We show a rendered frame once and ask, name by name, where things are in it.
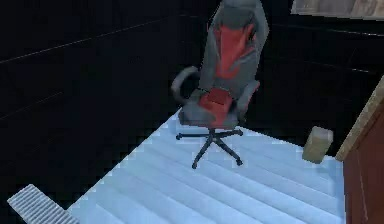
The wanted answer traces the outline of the grey and red office chair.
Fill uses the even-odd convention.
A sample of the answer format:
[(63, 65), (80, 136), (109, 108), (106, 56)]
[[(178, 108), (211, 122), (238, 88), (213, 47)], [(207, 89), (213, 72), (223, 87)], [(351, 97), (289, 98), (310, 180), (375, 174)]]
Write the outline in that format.
[(201, 66), (187, 67), (173, 80), (171, 91), (181, 104), (179, 122), (208, 130), (193, 168), (211, 144), (242, 164), (223, 139), (243, 134), (238, 125), (260, 87), (255, 76), (268, 34), (261, 0), (222, 0), (207, 27)]

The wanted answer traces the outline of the tan box bin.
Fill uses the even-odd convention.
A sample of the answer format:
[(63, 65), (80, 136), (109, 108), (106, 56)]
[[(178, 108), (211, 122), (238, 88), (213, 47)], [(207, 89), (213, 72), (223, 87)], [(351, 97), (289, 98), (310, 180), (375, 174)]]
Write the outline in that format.
[(332, 130), (313, 126), (303, 147), (302, 159), (320, 164), (333, 142)]

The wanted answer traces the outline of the pale framed window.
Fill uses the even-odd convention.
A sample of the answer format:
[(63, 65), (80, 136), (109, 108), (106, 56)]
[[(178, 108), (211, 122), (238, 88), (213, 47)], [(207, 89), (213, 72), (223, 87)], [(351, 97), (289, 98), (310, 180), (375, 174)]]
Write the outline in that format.
[(384, 21), (384, 0), (294, 0), (291, 13)]

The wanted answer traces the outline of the white ribbed floor vent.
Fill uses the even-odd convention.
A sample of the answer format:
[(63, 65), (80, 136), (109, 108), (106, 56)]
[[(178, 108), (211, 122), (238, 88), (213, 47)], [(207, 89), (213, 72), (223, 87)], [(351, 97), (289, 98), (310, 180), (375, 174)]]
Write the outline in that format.
[(33, 184), (28, 184), (12, 195), (7, 203), (26, 224), (80, 224)]

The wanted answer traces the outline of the red-brown cabinet with tan top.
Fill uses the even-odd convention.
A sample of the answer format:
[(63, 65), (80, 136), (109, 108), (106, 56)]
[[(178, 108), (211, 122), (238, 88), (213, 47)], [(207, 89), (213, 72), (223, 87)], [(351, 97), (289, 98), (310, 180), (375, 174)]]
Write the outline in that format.
[(384, 74), (342, 143), (346, 224), (384, 224)]

